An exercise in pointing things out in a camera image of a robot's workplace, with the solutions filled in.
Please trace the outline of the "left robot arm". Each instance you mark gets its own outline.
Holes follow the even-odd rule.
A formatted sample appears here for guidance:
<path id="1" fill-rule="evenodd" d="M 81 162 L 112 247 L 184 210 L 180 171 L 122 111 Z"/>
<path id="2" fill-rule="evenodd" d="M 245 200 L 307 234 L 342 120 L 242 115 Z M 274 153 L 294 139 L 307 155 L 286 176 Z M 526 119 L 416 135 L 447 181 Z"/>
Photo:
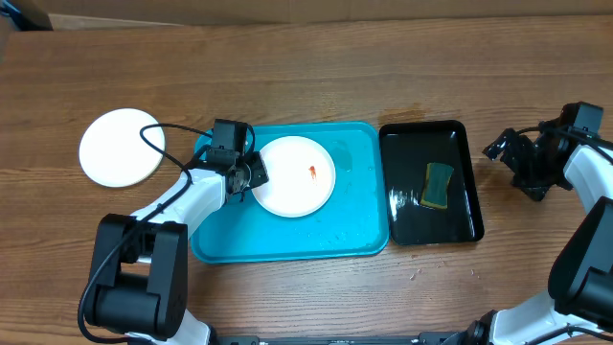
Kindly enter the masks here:
<path id="1" fill-rule="evenodd" d="M 188 241 L 228 198 L 267 180 L 258 152 L 205 146 L 148 207 L 106 215 L 79 300 L 82 335 L 99 344 L 207 343 L 209 327 L 187 310 Z"/>

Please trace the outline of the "white plate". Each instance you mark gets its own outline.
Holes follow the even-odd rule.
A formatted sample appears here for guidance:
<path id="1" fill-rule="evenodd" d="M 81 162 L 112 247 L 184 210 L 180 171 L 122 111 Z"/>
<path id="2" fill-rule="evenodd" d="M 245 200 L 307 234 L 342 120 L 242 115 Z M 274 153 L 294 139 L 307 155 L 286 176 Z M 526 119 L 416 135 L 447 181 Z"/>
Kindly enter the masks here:
<path id="1" fill-rule="evenodd" d="M 120 108 L 103 114 L 84 132 L 79 163 L 94 182 L 110 188 L 135 185 L 159 166 L 166 147 L 163 129 L 143 110 Z"/>
<path id="2" fill-rule="evenodd" d="M 266 211 L 299 218 L 320 209 L 331 197 L 336 171 L 329 153 L 302 136 L 285 136 L 260 150 L 268 181 L 253 189 Z"/>

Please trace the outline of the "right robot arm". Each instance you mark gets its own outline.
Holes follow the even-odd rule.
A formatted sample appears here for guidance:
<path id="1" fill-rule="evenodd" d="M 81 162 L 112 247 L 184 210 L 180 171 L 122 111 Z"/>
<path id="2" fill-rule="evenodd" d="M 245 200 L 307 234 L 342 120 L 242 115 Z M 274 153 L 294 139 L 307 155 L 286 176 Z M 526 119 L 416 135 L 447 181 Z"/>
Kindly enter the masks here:
<path id="1" fill-rule="evenodd" d="M 612 144 L 586 128 L 537 130 L 569 142 L 561 172 L 585 219 L 555 260 L 547 290 L 490 311 L 445 344 L 556 344 L 583 334 L 612 341 Z"/>

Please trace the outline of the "green yellow sponge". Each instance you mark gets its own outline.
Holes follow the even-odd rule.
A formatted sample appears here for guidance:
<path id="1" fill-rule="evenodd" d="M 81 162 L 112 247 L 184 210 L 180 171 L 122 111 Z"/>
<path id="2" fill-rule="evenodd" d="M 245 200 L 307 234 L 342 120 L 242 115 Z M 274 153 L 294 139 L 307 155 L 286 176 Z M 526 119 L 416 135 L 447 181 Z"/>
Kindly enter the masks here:
<path id="1" fill-rule="evenodd" d="M 428 163 L 420 205 L 445 210 L 448 204 L 448 186 L 453 172 L 454 169 L 449 165 Z"/>

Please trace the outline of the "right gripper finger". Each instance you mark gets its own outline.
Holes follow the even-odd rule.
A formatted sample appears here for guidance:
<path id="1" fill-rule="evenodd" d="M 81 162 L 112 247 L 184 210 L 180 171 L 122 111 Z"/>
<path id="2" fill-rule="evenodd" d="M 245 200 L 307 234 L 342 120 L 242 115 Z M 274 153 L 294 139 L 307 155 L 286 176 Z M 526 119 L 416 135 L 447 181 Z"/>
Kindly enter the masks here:
<path id="1" fill-rule="evenodd" d="M 506 128 L 493 142 L 483 149 L 482 154 L 489 160 L 494 161 L 507 149 L 514 134 L 515 130 L 513 128 Z"/>
<path id="2" fill-rule="evenodd" d="M 551 185 L 534 183 L 531 180 L 521 178 L 519 175 L 512 178 L 512 186 L 519 189 L 532 201 L 542 201 L 551 188 Z"/>

